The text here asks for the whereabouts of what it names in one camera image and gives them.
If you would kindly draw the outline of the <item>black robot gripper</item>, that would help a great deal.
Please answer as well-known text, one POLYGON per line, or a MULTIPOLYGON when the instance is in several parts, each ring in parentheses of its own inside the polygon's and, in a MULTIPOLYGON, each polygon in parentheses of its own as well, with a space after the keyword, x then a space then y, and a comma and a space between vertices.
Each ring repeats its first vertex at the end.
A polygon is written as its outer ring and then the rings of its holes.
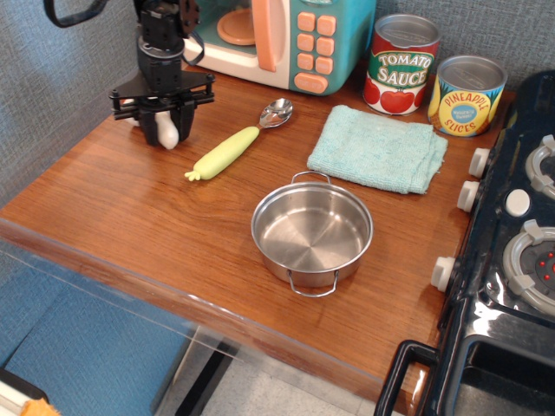
POLYGON ((159 145, 158 113, 170 113, 182 142, 190 134, 197 107, 214 102, 215 77, 183 70, 183 50, 183 44, 167 50, 139 42, 138 73, 110 95, 114 117, 137 120, 150 146, 159 145))

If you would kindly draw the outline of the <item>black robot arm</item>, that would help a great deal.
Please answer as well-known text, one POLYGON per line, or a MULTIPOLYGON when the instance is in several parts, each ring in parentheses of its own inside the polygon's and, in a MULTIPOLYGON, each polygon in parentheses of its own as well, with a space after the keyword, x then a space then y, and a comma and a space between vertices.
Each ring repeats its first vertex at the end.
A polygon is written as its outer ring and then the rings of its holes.
POLYGON ((112 91, 113 115, 139 126, 149 145, 171 150, 189 136, 196 108, 214 101, 215 77, 182 69, 185 40, 202 42, 194 31, 200 8, 194 1, 137 1, 135 8, 138 72, 112 91))

